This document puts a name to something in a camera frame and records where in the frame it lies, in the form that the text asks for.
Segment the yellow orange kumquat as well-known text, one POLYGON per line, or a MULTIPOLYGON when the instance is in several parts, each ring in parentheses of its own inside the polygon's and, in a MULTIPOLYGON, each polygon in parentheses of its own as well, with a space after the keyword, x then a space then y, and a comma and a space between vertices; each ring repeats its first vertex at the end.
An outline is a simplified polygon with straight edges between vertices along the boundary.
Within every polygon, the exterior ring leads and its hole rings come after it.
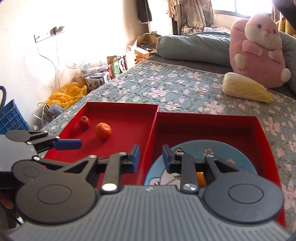
POLYGON ((196 173, 196 176, 197 176, 197 180, 198 180, 198 184, 199 184, 199 187, 200 188, 204 188, 207 186, 207 183, 205 181, 205 178, 204 178, 204 175, 203 175, 203 172, 197 172, 196 173))

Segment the orange mandarin top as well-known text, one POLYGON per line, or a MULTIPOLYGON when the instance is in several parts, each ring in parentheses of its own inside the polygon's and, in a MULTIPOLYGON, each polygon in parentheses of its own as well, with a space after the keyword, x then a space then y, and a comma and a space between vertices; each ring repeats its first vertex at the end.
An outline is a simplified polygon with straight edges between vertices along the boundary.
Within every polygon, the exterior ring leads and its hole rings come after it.
POLYGON ((95 133, 97 137, 107 139, 112 134, 112 128, 107 123, 98 123, 95 127, 95 133))

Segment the left red tray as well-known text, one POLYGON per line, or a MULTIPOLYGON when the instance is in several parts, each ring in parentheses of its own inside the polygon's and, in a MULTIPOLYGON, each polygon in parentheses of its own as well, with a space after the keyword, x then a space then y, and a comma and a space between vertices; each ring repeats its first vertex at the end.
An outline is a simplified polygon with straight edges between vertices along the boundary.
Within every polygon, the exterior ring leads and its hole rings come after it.
POLYGON ((78 150, 49 150, 47 159, 72 163, 89 155, 108 158, 113 153, 129 152, 137 144, 137 172, 124 174, 123 185, 142 185, 152 165, 156 104, 87 102, 59 134, 60 138, 80 139, 78 150))

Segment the red tray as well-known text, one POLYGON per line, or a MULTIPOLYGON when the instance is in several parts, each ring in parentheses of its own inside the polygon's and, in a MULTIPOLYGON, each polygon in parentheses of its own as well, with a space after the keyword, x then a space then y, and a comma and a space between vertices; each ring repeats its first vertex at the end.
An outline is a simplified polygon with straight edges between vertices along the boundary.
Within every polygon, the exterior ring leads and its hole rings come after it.
POLYGON ((145 185, 175 185, 181 176, 168 173, 163 145, 193 156, 196 173, 207 186, 199 195, 218 217, 250 225, 279 219, 284 223, 284 196, 267 138, 255 116, 158 113, 155 162, 145 185))
POLYGON ((124 174, 123 185, 142 185, 152 165, 156 104, 87 102, 59 134, 60 138, 80 139, 78 150, 49 150, 47 159, 72 163, 89 155, 108 158, 113 153, 129 152, 137 144, 137 172, 124 174))

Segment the blue plastic crate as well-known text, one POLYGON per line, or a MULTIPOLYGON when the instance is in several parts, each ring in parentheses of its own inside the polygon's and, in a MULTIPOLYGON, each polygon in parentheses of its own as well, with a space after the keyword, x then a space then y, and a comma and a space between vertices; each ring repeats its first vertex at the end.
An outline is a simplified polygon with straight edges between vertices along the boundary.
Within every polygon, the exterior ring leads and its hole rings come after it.
POLYGON ((9 130, 28 131, 30 129, 13 99, 3 107, 0 118, 1 135, 5 135, 9 130))

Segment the right red tray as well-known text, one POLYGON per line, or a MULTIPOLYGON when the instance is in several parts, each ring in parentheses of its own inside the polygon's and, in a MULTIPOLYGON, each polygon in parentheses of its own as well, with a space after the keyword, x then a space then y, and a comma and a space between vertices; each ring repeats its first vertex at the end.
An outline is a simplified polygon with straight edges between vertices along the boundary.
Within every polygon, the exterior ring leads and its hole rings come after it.
POLYGON ((196 173, 207 186, 199 195, 218 217, 250 225, 279 219, 284 223, 284 196, 267 138, 255 116, 158 113, 155 162, 145 185, 175 185, 181 176, 168 173, 163 145, 193 156, 196 173))

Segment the small red apple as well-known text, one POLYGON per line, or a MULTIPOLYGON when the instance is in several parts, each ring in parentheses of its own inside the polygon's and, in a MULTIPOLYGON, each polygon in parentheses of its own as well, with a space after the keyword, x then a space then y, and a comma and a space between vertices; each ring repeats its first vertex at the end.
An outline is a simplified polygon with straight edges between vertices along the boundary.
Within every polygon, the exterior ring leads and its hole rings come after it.
POLYGON ((88 117, 86 116, 82 116, 80 119, 79 119, 79 126, 82 130, 88 130, 89 127, 90 127, 90 120, 88 117))

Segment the yellow plastic bag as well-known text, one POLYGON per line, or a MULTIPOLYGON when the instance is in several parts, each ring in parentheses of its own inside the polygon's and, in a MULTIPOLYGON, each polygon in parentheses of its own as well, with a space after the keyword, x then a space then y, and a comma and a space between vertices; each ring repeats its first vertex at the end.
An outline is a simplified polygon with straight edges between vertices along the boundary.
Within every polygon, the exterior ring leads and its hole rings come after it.
POLYGON ((69 109, 82 97, 87 95, 87 86, 79 82, 71 82, 60 87, 47 99, 47 104, 52 106, 57 104, 64 110, 69 109))

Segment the floral quilt bedspread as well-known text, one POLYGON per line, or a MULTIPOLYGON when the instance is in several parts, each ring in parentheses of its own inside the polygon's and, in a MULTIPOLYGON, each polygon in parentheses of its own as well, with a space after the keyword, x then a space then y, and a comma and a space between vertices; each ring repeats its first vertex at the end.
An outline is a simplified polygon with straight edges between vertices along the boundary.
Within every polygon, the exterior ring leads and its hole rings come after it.
POLYGON ((223 75, 188 67, 143 61, 63 112, 44 129, 58 135, 88 101, 157 104, 162 111, 254 115, 271 146, 285 195, 285 219, 295 231, 295 100, 272 92, 269 104, 226 96, 223 75))

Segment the printed product box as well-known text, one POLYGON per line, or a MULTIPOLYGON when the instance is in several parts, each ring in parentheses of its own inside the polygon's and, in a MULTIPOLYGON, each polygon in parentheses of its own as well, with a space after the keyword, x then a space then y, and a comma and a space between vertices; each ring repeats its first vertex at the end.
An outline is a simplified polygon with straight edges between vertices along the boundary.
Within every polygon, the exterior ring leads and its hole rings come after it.
POLYGON ((104 85, 110 80, 110 76, 108 72, 97 72, 88 75, 85 78, 86 85, 93 89, 99 88, 101 85, 104 85))

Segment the plush napa cabbage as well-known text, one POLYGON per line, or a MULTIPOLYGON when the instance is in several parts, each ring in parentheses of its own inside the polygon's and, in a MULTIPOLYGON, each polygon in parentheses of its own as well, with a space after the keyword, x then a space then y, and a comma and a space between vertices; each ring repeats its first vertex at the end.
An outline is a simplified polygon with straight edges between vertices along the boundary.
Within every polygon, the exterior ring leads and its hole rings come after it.
POLYGON ((240 74, 228 72, 222 81, 222 91, 225 95, 270 103, 272 93, 262 84, 240 74))

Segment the green white carton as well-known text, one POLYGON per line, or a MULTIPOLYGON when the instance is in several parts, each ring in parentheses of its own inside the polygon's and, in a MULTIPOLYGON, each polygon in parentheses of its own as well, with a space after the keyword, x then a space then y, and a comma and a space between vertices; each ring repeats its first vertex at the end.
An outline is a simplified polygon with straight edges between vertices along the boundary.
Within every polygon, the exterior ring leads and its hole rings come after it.
POLYGON ((107 56, 107 64, 113 78, 118 77, 127 70, 125 55, 107 56))

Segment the grey green long pillow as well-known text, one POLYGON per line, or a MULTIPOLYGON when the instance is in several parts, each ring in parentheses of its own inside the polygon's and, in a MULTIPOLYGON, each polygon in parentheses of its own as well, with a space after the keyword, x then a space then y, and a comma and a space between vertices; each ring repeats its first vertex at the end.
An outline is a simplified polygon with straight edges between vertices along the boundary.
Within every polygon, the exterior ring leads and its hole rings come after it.
MULTIPOLYGON (((295 38, 280 32, 286 67, 291 71, 290 80, 281 93, 290 90, 295 94, 295 38)), ((207 62, 230 66, 230 35, 226 32, 200 32, 190 35, 169 35, 158 38, 157 53, 171 60, 207 62)))

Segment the open cardboard box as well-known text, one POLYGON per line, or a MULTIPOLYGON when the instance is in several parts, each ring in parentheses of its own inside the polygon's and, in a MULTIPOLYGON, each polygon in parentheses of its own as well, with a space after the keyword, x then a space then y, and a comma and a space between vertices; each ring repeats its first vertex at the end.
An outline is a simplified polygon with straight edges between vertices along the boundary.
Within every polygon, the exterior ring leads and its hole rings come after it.
POLYGON ((158 37, 149 33, 138 36, 135 42, 128 46, 134 56, 135 63, 139 63, 151 56, 151 54, 156 53, 157 43, 158 37))

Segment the pink plush toy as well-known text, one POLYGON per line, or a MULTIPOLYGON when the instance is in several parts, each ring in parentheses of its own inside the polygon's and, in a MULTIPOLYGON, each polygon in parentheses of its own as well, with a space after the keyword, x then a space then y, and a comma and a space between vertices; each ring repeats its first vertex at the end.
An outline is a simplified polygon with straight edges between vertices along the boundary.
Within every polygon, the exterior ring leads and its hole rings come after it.
POLYGON ((268 14, 234 22, 229 58, 234 73, 251 78, 266 88, 281 87, 291 78, 279 31, 268 14))

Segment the hanging clothes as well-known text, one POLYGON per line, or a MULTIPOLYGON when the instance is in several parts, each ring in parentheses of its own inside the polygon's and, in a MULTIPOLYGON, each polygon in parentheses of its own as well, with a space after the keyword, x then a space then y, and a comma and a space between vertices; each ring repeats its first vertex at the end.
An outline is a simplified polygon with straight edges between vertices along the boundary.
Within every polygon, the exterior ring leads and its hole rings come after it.
POLYGON ((174 35, 199 33, 214 23, 211 0, 171 0, 168 7, 174 35))

